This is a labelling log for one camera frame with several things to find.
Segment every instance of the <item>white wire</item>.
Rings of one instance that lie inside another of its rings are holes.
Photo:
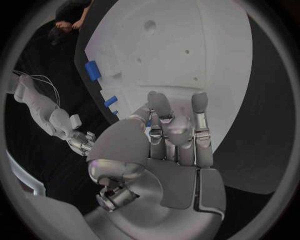
[[[25,72],[22,72],[22,71],[19,71],[19,70],[13,70],[13,72],[16,73],[16,74],[19,74],[19,75],[28,75],[28,74],[26,74]],[[46,76],[44,76],[44,75],[35,74],[35,75],[30,75],[30,77],[31,77],[33,80],[37,80],[37,81],[40,81],[40,82],[47,83],[47,84],[51,85],[52,88],[53,88],[53,90],[54,90],[54,93],[55,93],[56,104],[60,107],[60,105],[61,105],[60,94],[59,94],[59,91],[57,90],[57,88],[54,86],[53,82],[52,82],[48,77],[46,77]],[[47,79],[48,81],[39,79],[39,78],[37,78],[37,77],[45,78],[45,79]]]

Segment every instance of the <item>robotic hand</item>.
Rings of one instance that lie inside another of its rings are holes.
[[[104,186],[96,196],[102,214],[133,239],[212,239],[224,219],[206,93],[194,94],[191,105],[193,122],[151,91],[147,104],[106,129],[87,157],[91,179]]]
[[[76,131],[82,123],[77,114],[72,115],[61,109],[49,97],[40,94],[29,75],[12,74],[7,93],[28,106],[33,120],[50,136],[67,141],[70,148],[82,156],[87,156],[95,142],[91,132]]]

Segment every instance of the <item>white curved panel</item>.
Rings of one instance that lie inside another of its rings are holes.
[[[231,0],[119,0],[85,53],[96,61],[105,100],[119,119],[164,93],[175,114],[191,116],[193,93],[208,95],[212,147],[224,139],[244,99],[252,65],[246,12]]]

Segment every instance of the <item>dark background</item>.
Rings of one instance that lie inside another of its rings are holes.
[[[278,15],[280,15],[286,27],[293,34],[296,42],[300,43],[299,35],[298,35],[299,26],[300,26],[300,15],[299,15],[300,2],[296,0],[268,0],[266,2],[277,12]],[[5,1],[5,3],[2,4],[2,11],[0,15],[0,21],[2,26],[1,34],[0,34],[1,48],[3,47],[4,42],[11,35],[15,25],[20,22],[20,19],[22,19],[25,12],[31,9],[33,6],[34,6],[34,1],[32,0],[27,0],[24,2]],[[76,111],[78,109],[74,107],[73,109],[68,109],[68,110]],[[234,196],[235,190],[228,188],[227,193]],[[269,197],[270,196],[266,196],[265,199],[254,201],[254,203],[252,202],[252,204],[256,205],[258,208],[262,208],[263,204],[266,202],[266,200],[269,199]],[[241,203],[242,205],[247,204],[248,196],[246,193],[244,193],[241,200],[243,200],[243,202]],[[69,200],[69,202],[72,201],[76,201],[76,197]],[[298,231],[298,221],[296,219],[300,213],[299,203],[300,203],[300,190],[297,191],[289,208],[282,215],[278,223],[272,228],[272,230],[263,239],[265,240],[277,239],[279,236],[286,236],[286,233],[288,233],[288,235],[291,236],[291,238],[292,236],[294,236],[294,238],[297,238],[297,236],[299,236],[299,231]],[[231,206],[232,210],[235,211],[239,211],[238,207],[239,206]],[[248,213],[249,216],[251,215],[255,216],[255,214],[257,214],[257,212]],[[28,230],[24,226],[24,224],[19,220],[17,214],[10,206],[3,192],[0,193],[0,226],[1,226],[0,229],[2,230],[1,231],[2,236],[6,236],[5,239],[17,239],[19,237],[22,237],[23,239],[35,239],[34,235],[30,232],[30,230]]]

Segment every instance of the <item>person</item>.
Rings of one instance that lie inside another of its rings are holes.
[[[67,0],[55,13],[55,26],[48,34],[52,45],[57,45],[72,30],[80,30],[94,0]]]

